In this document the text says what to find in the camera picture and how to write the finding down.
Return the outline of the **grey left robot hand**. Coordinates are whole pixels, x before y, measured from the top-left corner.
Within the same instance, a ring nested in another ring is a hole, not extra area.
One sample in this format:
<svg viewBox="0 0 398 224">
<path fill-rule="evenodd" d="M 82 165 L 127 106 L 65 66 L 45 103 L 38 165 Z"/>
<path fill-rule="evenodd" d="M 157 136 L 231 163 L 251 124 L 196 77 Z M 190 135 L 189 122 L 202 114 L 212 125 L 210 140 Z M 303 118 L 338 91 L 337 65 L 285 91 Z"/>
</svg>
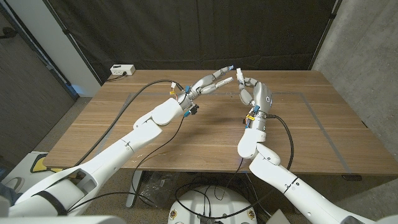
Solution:
<svg viewBox="0 0 398 224">
<path fill-rule="evenodd" d="M 226 85 L 227 83 L 233 81 L 232 77 L 226 78 L 224 80 L 220 80 L 226 73 L 234 68 L 233 65 L 224 67 L 214 72 L 211 75 L 207 75 L 201 79 L 199 79 L 192 86 L 187 86 L 184 91 L 178 95 L 177 101 L 183 110 L 191 107 L 193 101 L 198 98 L 200 95 L 207 95 L 219 87 Z"/>
</svg>

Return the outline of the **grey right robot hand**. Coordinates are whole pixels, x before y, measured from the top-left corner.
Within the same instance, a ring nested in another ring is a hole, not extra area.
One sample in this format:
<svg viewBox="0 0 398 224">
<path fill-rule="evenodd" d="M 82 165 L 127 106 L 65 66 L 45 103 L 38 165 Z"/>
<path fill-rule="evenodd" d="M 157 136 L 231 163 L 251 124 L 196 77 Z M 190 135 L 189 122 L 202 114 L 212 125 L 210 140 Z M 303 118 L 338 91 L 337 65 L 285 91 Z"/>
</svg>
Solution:
<svg viewBox="0 0 398 224">
<path fill-rule="evenodd" d="M 239 82 L 239 97 L 251 109 L 246 115 L 246 127 L 266 130 L 266 116 L 272 106 L 272 92 L 266 84 L 254 78 L 244 78 Z"/>
</svg>

